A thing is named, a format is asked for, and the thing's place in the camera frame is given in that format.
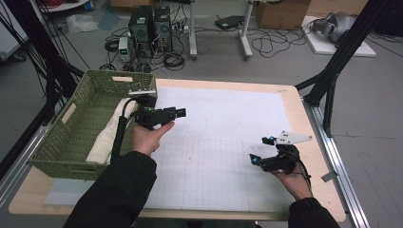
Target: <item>white cloth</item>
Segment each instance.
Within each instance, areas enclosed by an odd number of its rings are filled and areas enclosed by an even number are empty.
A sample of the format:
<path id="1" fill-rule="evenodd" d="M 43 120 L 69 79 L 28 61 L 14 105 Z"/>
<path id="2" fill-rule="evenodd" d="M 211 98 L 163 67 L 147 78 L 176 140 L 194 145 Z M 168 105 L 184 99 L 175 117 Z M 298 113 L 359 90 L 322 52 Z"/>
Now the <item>white cloth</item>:
<path id="1" fill-rule="evenodd" d="M 86 162 L 97 162 L 101 164 L 109 163 L 113 141 L 115 140 L 116 130 L 118 128 L 119 117 L 122 115 L 124 105 L 128 99 L 129 98 L 121 99 L 105 129 L 102 130 L 101 133 L 97 136 L 92 149 L 89 151 L 89 154 L 86 157 Z M 127 105 L 125 110 L 125 117 L 128 117 L 130 115 L 135 105 L 135 101 L 132 101 Z"/>

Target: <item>person's left hand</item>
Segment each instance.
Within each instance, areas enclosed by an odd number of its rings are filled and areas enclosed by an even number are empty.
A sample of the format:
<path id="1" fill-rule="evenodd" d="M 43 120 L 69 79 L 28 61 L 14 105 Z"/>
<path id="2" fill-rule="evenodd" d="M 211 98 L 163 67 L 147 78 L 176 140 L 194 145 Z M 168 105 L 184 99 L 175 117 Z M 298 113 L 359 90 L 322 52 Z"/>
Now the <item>person's left hand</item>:
<path id="1" fill-rule="evenodd" d="M 170 122 L 155 130 L 148 130 L 136 124 L 133 131 L 132 149 L 151 156 L 151 153 L 160 147 L 161 137 L 168 132 L 174 124 L 174 122 Z"/>

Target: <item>black jacket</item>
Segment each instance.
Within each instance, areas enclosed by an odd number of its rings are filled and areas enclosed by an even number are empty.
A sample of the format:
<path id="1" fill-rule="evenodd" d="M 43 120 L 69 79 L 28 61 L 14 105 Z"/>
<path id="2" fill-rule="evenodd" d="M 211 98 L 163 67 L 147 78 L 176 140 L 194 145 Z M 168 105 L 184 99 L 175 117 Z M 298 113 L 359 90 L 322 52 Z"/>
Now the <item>black jacket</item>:
<path id="1" fill-rule="evenodd" d="M 65 228 L 128 228 L 142 211 L 157 178 L 150 157 L 129 152 L 112 163 L 77 202 Z M 290 206 L 289 227 L 339 227 L 315 198 Z"/>

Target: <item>hand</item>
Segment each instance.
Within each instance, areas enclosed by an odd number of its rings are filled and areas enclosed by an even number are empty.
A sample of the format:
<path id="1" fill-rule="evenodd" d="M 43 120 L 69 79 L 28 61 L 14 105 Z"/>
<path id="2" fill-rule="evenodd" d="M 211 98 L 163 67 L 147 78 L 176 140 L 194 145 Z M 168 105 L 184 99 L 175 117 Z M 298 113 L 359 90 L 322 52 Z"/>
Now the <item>hand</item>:
<path id="1" fill-rule="evenodd" d="M 133 132 L 133 151 L 151 156 L 151 153 L 160 147 L 161 137 L 169 131 L 174 124 L 174 122 L 170 122 L 155 130 L 148 130 L 136 124 Z"/>
<path id="2" fill-rule="evenodd" d="M 273 172 L 272 174 L 284 184 L 285 189 L 287 189 L 294 199 L 302 200 L 313 196 L 298 166 L 294 169 L 293 173 L 289 175 L 279 171 Z"/>

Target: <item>wooden table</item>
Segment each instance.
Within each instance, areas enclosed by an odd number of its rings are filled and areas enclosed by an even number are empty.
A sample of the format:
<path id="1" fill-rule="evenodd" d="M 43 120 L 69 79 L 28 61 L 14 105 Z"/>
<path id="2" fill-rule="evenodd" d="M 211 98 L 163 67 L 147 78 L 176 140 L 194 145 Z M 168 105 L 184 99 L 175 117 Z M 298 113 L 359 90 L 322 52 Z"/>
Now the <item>wooden table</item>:
<path id="1" fill-rule="evenodd" d="M 332 180 L 324 182 L 321 177 L 329 173 L 317 138 L 297 90 L 290 85 L 258 85 L 205 81 L 185 81 L 157 79 L 157 86 L 174 86 L 185 88 L 228 89 L 240 91 L 257 91 L 277 93 L 280 95 L 289 125 L 293 132 L 311 135 L 313 139 L 298 145 L 301 159 L 312 175 L 312 190 L 314 196 L 326 207 L 337 221 L 346 218 L 335 184 Z M 13 214 L 25 215 L 69 215 L 72 206 L 45 205 L 44 201 L 54 182 L 38 169 L 32 167 L 20 186 L 9 210 Z M 217 211 L 185 211 L 143 209 L 140 214 L 143 218 L 175 218 L 175 219 L 251 219 L 251 220 L 287 220 L 288 215 L 279 213 L 251 213 L 251 212 L 217 212 Z"/>

